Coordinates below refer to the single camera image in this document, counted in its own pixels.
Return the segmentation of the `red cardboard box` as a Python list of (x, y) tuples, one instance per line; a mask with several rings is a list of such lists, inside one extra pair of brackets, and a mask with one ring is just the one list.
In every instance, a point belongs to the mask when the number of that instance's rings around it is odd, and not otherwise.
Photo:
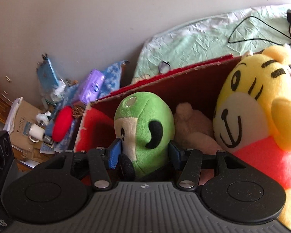
[[(114, 91), (103, 99), (88, 104), (84, 112), (75, 142), (75, 151), (81, 155), (92, 149), (108, 149), (117, 138), (114, 131), (114, 116), (117, 107), (127, 96), (146, 91), (158, 95), (172, 111), (180, 103), (189, 103), (207, 117), (214, 113), (215, 103), (223, 82), (236, 65), (231, 55), (208, 60), (184, 68), (177, 68), (163, 75), (144, 79), (133, 85)], [(103, 156), (110, 177), (116, 181), (156, 181), (172, 179), (179, 170), (168, 165), (141, 179), (133, 180), (123, 171), (122, 152), (115, 169), (108, 166), (108, 152)]]

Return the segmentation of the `green plush toy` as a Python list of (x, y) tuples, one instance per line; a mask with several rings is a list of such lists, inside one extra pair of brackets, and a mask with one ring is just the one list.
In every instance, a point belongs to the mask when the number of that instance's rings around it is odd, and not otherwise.
[(175, 127), (170, 107), (156, 94), (141, 91), (124, 98), (114, 116), (114, 131), (122, 141), (123, 171), (141, 179), (163, 167)]

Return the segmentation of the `brown teddy bear plush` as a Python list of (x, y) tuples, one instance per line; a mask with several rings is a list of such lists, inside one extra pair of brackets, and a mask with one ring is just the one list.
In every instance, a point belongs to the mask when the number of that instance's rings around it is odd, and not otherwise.
[(174, 114), (174, 140), (184, 148), (198, 149), (214, 155), (221, 149), (214, 139), (212, 121), (189, 103), (180, 103)]

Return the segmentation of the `white mug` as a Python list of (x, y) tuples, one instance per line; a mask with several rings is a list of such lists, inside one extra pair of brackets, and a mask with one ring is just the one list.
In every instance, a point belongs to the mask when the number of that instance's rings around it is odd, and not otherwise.
[(32, 124), (29, 129), (29, 139), (33, 143), (38, 143), (39, 141), (43, 141), (45, 136), (45, 130), (37, 124)]

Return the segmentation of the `yellow tiger plush toy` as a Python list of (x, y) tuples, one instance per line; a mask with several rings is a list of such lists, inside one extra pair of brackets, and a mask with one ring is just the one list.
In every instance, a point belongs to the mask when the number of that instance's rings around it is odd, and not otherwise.
[(221, 148), (276, 180), (286, 202), (279, 220), (291, 229), (291, 48), (248, 53), (219, 93), (213, 130)]

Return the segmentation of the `cartoon print bed sheet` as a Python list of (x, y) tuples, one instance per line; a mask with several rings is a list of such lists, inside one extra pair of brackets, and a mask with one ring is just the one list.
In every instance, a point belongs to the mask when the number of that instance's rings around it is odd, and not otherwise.
[(290, 42), (287, 10), (291, 4), (267, 5), (236, 10), (176, 26), (148, 39), (141, 50), (132, 79), (159, 74), (161, 61), (172, 69), (232, 54)]

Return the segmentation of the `eyeglasses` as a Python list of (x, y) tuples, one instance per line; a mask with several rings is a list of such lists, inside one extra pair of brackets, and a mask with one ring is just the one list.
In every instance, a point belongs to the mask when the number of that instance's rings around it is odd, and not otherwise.
[(159, 74), (166, 74), (170, 72), (171, 66), (169, 62), (161, 61), (158, 65)]

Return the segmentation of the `red round pouch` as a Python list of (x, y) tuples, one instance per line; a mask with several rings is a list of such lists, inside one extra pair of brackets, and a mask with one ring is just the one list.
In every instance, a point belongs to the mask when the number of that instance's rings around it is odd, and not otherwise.
[(66, 106), (59, 111), (52, 130), (52, 139), (54, 142), (59, 143), (64, 139), (73, 121), (72, 114), (73, 111), (70, 106)]

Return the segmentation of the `brown cardboard box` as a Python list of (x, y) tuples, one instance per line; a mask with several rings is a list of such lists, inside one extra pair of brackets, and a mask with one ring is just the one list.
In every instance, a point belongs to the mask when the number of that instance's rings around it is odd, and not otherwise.
[(30, 128), (33, 124), (36, 124), (36, 116), (41, 111), (22, 98), (17, 100), (16, 103), (18, 103), (18, 109), (13, 117), (13, 131), (10, 134), (15, 158), (22, 161), (46, 162), (52, 155), (40, 153), (42, 142), (34, 143), (29, 138)]

